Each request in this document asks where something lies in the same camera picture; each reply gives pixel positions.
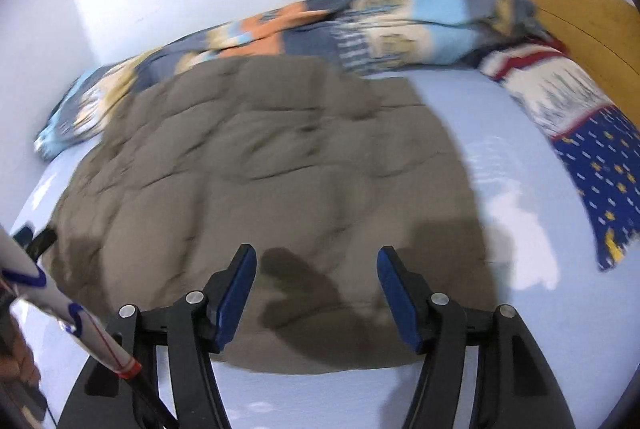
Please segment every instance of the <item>wooden headboard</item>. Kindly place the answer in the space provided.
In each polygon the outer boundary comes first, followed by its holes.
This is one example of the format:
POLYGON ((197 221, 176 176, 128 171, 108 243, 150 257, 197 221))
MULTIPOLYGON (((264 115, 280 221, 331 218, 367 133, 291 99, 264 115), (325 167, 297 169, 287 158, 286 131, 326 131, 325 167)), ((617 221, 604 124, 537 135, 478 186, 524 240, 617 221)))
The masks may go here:
POLYGON ((533 0, 543 25, 640 126, 640 13, 625 0, 533 0))

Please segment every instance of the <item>pillow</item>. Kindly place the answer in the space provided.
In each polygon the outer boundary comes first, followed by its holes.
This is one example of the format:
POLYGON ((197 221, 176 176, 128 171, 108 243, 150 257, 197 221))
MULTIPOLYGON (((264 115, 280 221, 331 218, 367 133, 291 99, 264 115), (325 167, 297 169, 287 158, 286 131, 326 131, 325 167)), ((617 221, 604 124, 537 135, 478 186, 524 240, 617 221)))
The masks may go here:
POLYGON ((613 268, 640 237, 640 133, 578 64, 543 44, 488 54, 498 82, 544 132, 577 187, 596 237, 598 265, 613 268))

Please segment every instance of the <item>bed sheet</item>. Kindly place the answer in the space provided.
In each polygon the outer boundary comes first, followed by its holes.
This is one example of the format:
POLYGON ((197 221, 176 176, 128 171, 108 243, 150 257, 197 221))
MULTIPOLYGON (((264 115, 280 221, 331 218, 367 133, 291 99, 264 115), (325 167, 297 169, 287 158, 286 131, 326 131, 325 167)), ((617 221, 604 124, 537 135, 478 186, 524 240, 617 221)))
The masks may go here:
MULTIPOLYGON (((422 68, 392 75, 412 80, 458 142, 478 196, 500 299, 525 319, 576 427, 599 427, 640 362, 640 318, 634 313, 640 251, 632 250, 616 272, 598 271, 591 227, 571 179, 543 135, 495 83, 475 70, 422 68)), ((46 224, 96 142, 75 146, 51 163, 14 229, 25 221, 36 229, 46 224)), ((14 311, 58 417, 85 354, 49 317, 19 302, 14 311)), ((161 396, 172 405, 166 348, 159 348, 158 358, 161 396)), ((470 348, 457 428, 468 427, 476 362, 477 351, 470 348)), ((420 367, 289 376, 214 363, 214 372, 234 429, 394 429, 402 427, 420 367)))

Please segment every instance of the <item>orange patch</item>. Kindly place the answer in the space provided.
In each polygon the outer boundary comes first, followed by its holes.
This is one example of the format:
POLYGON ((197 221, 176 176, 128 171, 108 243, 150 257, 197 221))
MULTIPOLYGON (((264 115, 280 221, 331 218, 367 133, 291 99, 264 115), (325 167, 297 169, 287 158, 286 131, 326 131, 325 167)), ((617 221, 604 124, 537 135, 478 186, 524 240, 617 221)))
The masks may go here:
POLYGON ((219 57, 236 57, 239 55, 280 55, 284 53, 282 37, 273 34, 258 41, 253 41, 245 46, 236 46, 222 50, 219 57))
POLYGON ((327 10, 309 11, 306 9, 306 3, 297 2, 283 6, 276 17, 264 23, 260 22, 262 14, 244 19, 240 23, 240 29, 243 32, 251 32, 254 40, 259 40, 289 28, 321 21, 327 15, 327 10))

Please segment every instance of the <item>gray-brown quilt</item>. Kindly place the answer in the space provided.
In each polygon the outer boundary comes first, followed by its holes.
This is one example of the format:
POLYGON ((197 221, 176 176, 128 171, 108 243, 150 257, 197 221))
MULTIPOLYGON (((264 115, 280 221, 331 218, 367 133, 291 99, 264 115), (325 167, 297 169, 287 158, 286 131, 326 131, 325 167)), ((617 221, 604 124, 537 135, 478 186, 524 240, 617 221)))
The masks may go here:
POLYGON ((465 170, 404 78, 312 57, 195 66, 118 106, 51 219, 44 261, 103 319, 171 304, 241 243, 258 274, 226 361, 321 373, 403 364, 376 276, 394 245, 464 305, 495 293, 465 170))

